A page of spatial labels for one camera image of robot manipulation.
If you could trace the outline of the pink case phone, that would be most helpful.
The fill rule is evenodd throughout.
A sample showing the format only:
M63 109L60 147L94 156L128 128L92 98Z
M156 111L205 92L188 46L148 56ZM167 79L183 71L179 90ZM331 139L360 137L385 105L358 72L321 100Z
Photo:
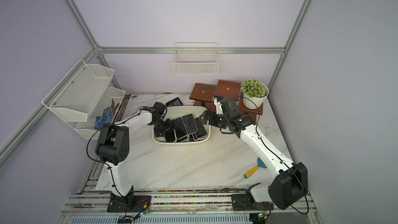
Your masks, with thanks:
M188 135L181 117L174 120L174 127L177 141L182 142L186 140Z

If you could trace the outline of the light blue case phone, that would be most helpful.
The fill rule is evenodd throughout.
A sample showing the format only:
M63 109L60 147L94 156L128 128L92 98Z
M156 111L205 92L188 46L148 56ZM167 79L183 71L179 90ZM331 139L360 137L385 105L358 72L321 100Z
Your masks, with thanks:
M182 118L183 124L185 126L186 132L188 135L192 135L197 133L198 128L195 122L195 118L192 114L185 115Z

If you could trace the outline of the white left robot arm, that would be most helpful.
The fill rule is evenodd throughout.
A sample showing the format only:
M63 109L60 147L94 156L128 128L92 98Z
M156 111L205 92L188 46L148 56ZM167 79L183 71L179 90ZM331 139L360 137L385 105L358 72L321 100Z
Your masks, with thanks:
M160 131L172 127L165 120L166 105L155 102L154 106L141 106L138 113L116 123L105 123L99 131L95 153L100 162L106 165L112 179L112 193L126 197L132 190L125 160L130 153L130 137L140 128L151 125Z

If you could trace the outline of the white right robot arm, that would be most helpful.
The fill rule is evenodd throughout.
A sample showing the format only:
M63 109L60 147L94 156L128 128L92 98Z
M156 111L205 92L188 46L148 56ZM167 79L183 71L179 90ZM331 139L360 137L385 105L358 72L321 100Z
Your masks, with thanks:
M299 162L295 163L273 145L260 131L256 121L248 115L242 115L233 98L218 97L214 100L216 111L204 111L199 119L203 124L228 129L251 147L264 162L273 181L268 186L267 201L273 202L279 209L292 207L295 202L306 198L308 194L308 169Z

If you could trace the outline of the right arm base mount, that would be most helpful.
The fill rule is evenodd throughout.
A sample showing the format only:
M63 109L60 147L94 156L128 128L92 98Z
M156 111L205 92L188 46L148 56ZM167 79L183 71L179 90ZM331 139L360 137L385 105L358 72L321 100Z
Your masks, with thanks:
M234 211L273 211L271 202L256 202L251 193L231 195L232 208Z

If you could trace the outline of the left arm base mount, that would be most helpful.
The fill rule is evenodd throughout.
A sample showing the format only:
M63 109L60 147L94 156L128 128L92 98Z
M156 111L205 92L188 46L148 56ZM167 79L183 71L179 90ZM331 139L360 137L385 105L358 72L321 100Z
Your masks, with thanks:
M125 197L110 194L108 213L135 212L141 213L149 208L152 196L136 196L133 189Z

